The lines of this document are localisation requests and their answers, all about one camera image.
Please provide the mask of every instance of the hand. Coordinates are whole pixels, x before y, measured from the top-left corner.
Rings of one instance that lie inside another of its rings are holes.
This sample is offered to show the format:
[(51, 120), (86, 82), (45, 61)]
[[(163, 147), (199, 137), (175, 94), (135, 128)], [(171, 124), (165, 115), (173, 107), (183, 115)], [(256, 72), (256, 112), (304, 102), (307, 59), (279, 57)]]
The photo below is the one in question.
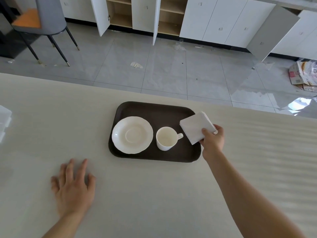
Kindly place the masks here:
[(218, 133), (214, 135), (207, 129), (203, 128), (201, 132), (205, 136), (204, 139), (200, 140), (200, 144), (203, 146), (203, 157), (205, 160), (210, 159), (217, 152), (222, 152), (224, 147), (224, 129), (219, 125), (214, 124)]
[(84, 178), (87, 159), (81, 163), (75, 179), (73, 165), (73, 159), (69, 161), (68, 165), (61, 165), (59, 177), (53, 176), (51, 178), (52, 191), (55, 194), (57, 210), (60, 217), (75, 214), (82, 219), (93, 203), (96, 177), (92, 174), (88, 174), (88, 186), (86, 186)]

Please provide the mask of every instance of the gray tile floor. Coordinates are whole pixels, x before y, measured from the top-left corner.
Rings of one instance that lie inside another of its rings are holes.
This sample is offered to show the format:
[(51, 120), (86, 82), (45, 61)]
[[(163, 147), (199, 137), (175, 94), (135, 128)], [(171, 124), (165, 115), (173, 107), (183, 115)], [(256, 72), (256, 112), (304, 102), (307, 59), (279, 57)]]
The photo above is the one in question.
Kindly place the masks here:
[[(0, 72), (317, 118), (317, 93), (289, 82), (293, 61), (268, 57), (264, 62), (274, 63), (268, 70), (249, 53), (190, 43), (176, 50), (172, 40), (157, 38), (152, 46), (148, 36), (108, 30), (100, 37), (96, 27), (68, 27), (80, 51), (66, 32), (54, 38), (71, 67), (42, 36), (32, 47), (43, 65), (26, 49), (13, 63), (0, 57)], [(131, 67), (134, 61), (143, 68)]]

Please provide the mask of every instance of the white plate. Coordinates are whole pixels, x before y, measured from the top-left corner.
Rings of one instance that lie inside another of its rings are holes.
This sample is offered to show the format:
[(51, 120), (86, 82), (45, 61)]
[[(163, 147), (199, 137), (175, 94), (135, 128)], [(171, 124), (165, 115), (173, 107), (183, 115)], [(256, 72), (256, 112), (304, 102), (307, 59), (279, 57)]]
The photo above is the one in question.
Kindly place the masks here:
[(121, 119), (112, 130), (114, 146), (126, 154), (145, 150), (153, 140), (153, 129), (148, 121), (131, 116)]

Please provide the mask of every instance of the tray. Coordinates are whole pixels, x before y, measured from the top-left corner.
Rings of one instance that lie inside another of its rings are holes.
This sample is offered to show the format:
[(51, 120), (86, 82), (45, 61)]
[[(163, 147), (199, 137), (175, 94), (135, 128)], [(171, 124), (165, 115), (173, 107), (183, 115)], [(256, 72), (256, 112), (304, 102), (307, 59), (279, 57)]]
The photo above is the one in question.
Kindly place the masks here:
[[(197, 160), (201, 154), (199, 143), (191, 145), (188, 138), (184, 135), (178, 140), (177, 144), (168, 151), (161, 151), (156, 146), (156, 132), (159, 128), (168, 126), (173, 128), (177, 133), (183, 133), (179, 121), (194, 115), (194, 111), (189, 108), (154, 104), (141, 102), (125, 102), (119, 105), (114, 117), (113, 126), (109, 138), (110, 152), (120, 158), (145, 159), (145, 160), (163, 160), (173, 162), (189, 163)], [(153, 140), (149, 147), (137, 154), (125, 154), (119, 151), (113, 144), (111, 134), (114, 126), (121, 120), (129, 116), (139, 116), (147, 120), (153, 128)]]

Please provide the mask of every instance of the folded cloth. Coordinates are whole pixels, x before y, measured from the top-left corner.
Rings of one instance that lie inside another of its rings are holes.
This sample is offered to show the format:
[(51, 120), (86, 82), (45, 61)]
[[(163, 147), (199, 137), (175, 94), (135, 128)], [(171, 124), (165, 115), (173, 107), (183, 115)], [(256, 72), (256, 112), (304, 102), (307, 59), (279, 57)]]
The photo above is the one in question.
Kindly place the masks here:
[(206, 128), (212, 133), (217, 131), (215, 126), (208, 119), (207, 115), (202, 111), (180, 120), (179, 125), (184, 130), (184, 133), (192, 145), (204, 138), (204, 135), (201, 132), (202, 128)]

